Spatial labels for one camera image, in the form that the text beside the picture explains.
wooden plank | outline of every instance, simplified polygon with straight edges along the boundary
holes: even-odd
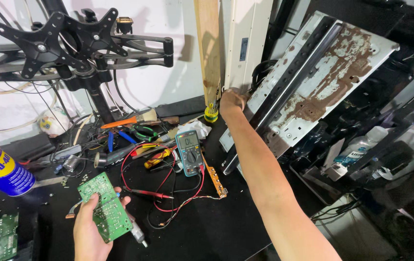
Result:
[[[220,84],[220,39],[218,1],[194,0],[205,105],[215,100]]]

fingers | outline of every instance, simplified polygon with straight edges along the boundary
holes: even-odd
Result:
[[[89,198],[88,202],[82,203],[80,207],[80,211],[78,212],[77,219],[83,219],[92,221],[92,214],[93,210],[96,207],[97,203],[99,202],[99,195],[97,193],[94,193]]]
[[[120,199],[120,202],[122,203],[122,206],[124,209],[126,209],[126,205],[131,201],[131,198],[126,196],[122,199]]]

plastic bottle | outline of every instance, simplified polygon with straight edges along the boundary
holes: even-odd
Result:
[[[365,136],[354,138],[349,146],[334,159],[343,166],[348,167],[357,162],[368,150],[378,144],[388,134],[383,127],[373,127]]]

multimeter knob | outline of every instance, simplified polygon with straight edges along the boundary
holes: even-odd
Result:
[[[186,155],[186,159],[188,162],[194,163],[197,160],[197,154],[194,153],[193,151],[189,151],[189,153],[187,153]]]

screw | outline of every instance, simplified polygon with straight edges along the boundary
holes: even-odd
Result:
[[[38,45],[36,45],[36,47],[41,52],[45,52],[46,51],[46,46],[44,46],[44,44],[38,44]]]

